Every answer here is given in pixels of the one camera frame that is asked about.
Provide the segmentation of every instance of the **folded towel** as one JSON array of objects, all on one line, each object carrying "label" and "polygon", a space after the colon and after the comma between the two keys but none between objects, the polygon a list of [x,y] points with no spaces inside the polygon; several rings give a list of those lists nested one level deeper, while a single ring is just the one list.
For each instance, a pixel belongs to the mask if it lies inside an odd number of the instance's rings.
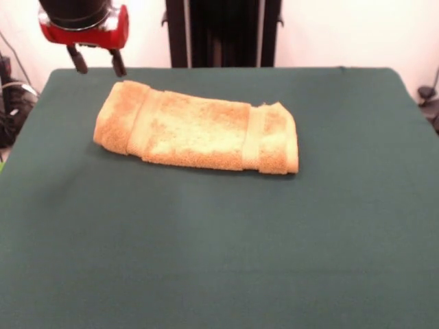
[{"label": "folded towel", "polygon": [[93,140],[162,165],[298,172],[296,124],[280,103],[255,108],[117,82],[97,116]]}]

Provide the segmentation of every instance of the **green fabric surface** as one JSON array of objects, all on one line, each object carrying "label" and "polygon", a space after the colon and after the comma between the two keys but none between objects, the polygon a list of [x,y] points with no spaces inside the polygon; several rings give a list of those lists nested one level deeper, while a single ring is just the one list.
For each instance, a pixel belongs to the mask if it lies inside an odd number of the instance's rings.
[{"label": "green fabric surface", "polygon": [[0,175],[0,328],[439,328],[439,140],[388,69],[130,69],[281,101],[300,173],[93,144],[110,69],[54,72]]}]

